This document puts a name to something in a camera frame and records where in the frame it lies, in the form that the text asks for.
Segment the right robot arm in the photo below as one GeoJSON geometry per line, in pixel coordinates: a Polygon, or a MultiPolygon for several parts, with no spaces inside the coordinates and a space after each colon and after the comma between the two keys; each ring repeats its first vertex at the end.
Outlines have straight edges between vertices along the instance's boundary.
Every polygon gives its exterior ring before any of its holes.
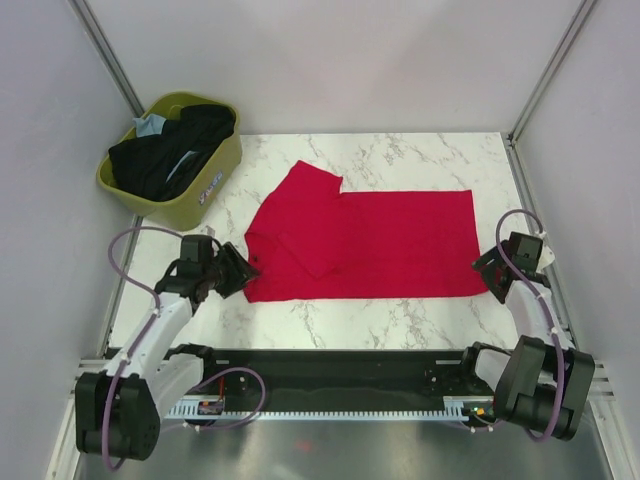
{"type": "Polygon", "coordinates": [[[476,342],[465,349],[458,381],[477,394],[494,393],[492,416],[568,441],[575,436],[595,372],[595,361],[562,331],[550,283],[538,267],[540,238],[513,232],[473,264],[489,291],[508,308],[519,335],[513,349],[476,342]]]}

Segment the olive green plastic bin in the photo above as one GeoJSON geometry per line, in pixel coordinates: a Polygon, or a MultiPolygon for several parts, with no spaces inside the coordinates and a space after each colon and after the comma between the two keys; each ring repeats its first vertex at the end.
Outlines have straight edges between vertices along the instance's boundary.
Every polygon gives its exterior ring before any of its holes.
{"type": "MultiPolygon", "coordinates": [[[[234,133],[222,142],[184,193],[172,200],[154,202],[119,189],[112,173],[112,164],[109,156],[111,147],[97,169],[96,180],[98,185],[112,194],[136,215],[148,217],[163,226],[180,231],[196,227],[203,219],[215,196],[231,176],[233,170],[240,164],[242,147],[238,132],[239,114],[233,106],[224,102],[189,92],[172,92],[156,100],[145,114],[140,117],[145,118],[149,114],[158,114],[167,119],[176,120],[179,118],[182,108],[199,104],[216,104],[228,107],[235,114],[234,133]]],[[[133,137],[134,126],[131,127],[120,142],[133,137]]]]}

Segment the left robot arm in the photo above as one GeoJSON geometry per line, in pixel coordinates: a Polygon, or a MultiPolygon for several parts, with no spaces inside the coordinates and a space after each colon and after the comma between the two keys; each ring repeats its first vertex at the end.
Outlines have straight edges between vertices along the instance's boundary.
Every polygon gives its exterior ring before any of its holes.
{"type": "Polygon", "coordinates": [[[229,242],[184,235],[180,251],[154,287],[147,319],[97,372],[74,388],[76,447],[117,471],[153,452],[163,418],[191,390],[208,393],[219,369],[193,350],[172,353],[171,343],[210,292],[227,298],[259,275],[229,242]]]}

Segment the red t shirt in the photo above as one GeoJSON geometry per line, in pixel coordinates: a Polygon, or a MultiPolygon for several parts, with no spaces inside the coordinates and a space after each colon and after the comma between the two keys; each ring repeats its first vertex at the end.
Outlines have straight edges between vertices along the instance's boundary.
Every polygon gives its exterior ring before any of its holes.
{"type": "Polygon", "coordinates": [[[458,298],[487,292],[471,191],[344,192],[297,162],[246,234],[251,303],[458,298]]]}

